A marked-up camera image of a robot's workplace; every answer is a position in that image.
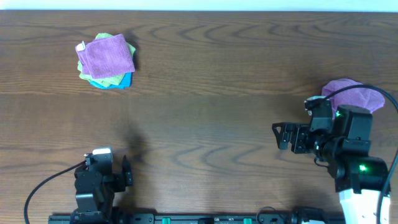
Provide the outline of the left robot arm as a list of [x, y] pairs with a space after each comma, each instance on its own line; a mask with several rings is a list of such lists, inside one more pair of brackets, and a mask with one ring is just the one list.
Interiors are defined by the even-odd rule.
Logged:
[[119, 172], [113, 171], [113, 155], [109, 153], [85, 156], [75, 170], [77, 209], [70, 215], [70, 224], [129, 223], [127, 215], [113, 206], [116, 193], [133, 185], [131, 164], [124, 156]]

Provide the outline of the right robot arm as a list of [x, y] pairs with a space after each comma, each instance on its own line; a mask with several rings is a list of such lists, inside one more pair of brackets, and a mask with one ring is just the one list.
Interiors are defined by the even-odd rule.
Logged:
[[346, 223], [388, 223], [389, 170], [369, 155], [370, 120], [274, 123], [278, 148], [314, 154], [335, 181]]

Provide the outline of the purple microfiber cloth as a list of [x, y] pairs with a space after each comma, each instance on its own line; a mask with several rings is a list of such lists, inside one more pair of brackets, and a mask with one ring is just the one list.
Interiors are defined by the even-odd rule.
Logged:
[[123, 34], [101, 37], [75, 47], [82, 73], [92, 78], [110, 78], [135, 71], [133, 53]]

